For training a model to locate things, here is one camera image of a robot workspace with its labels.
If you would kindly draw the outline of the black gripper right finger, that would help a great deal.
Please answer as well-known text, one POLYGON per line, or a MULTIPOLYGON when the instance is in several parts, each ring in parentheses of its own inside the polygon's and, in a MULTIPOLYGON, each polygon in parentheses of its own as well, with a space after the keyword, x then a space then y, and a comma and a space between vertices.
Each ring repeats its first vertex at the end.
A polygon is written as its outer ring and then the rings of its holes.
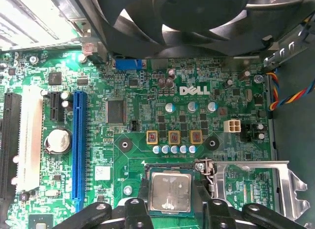
POLYGON ((195 218, 201 229, 303 229, 304 226, 257 203, 241 211, 211 198, 202 181, 195 181, 195 218))

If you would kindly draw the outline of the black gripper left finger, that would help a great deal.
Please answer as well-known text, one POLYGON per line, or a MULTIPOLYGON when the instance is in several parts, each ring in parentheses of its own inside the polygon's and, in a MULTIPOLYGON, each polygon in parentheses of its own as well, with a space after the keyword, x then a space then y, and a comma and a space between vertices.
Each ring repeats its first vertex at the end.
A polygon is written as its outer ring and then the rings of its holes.
POLYGON ((153 229, 148 213, 149 187, 142 185, 138 197, 132 197, 123 206, 95 202, 54 226, 55 229, 153 229))

